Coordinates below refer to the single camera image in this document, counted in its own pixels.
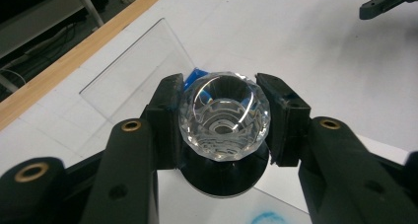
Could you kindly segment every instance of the faceted glass object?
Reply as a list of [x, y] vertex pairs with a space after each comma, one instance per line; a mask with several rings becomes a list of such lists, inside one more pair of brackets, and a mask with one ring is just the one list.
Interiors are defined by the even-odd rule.
[[179, 127], [199, 155], [218, 162], [237, 161], [264, 142], [270, 106], [261, 88], [237, 73], [210, 73], [183, 94]]

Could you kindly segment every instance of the black disc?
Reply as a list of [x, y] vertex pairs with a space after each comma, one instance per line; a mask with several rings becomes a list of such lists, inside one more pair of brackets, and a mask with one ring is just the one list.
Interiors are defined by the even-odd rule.
[[234, 162], [216, 162], [198, 155], [183, 144], [180, 170], [198, 190], [212, 196], [230, 197], [244, 193], [261, 178], [268, 163], [265, 143], [250, 155]]

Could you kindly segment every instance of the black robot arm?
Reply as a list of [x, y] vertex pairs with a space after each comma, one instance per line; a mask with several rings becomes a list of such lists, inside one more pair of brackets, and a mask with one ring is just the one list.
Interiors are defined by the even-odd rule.
[[360, 19], [370, 20], [383, 14], [403, 2], [412, 3], [418, 0], [371, 0], [360, 7]]
[[[256, 78], [271, 108], [268, 148], [257, 156], [269, 151], [278, 166], [301, 163], [313, 223], [418, 223], [417, 153], [405, 166], [375, 156], [342, 121], [311, 119], [309, 105], [282, 80]], [[179, 134], [182, 82], [180, 74], [163, 79], [141, 118], [117, 124], [103, 152], [67, 169], [38, 158], [9, 170], [0, 180], [0, 223], [159, 223], [157, 171], [199, 156], [184, 153]], [[252, 185], [244, 179], [230, 188]]]

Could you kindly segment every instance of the brass insert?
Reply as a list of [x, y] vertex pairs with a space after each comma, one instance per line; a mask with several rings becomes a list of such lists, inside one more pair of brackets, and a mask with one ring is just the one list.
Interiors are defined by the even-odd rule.
[[22, 168], [15, 176], [17, 183], [27, 183], [38, 179], [46, 173], [49, 166], [44, 162], [30, 164]]
[[331, 120], [331, 119], [321, 120], [320, 125], [328, 129], [340, 129], [341, 128], [341, 125], [337, 121]]
[[141, 127], [141, 122], [139, 121], [127, 121], [123, 123], [122, 130], [125, 132], [132, 132], [138, 130]]

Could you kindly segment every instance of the transparent panel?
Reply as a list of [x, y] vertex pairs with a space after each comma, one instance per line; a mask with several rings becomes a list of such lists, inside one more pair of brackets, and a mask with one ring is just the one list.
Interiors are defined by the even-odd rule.
[[[80, 92], [106, 118], [85, 146], [105, 149], [112, 127], [139, 117], [163, 78], [176, 73], [186, 78], [193, 68], [168, 23], [160, 20]], [[161, 223], [312, 223], [306, 212], [255, 187], [234, 198], [210, 197], [179, 170], [159, 171], [159, 201]]]
[[136, 40], [81, 96], [111, 124], [139, 117], [160, 81], [191, 73], [193, 63], [165, 19]]

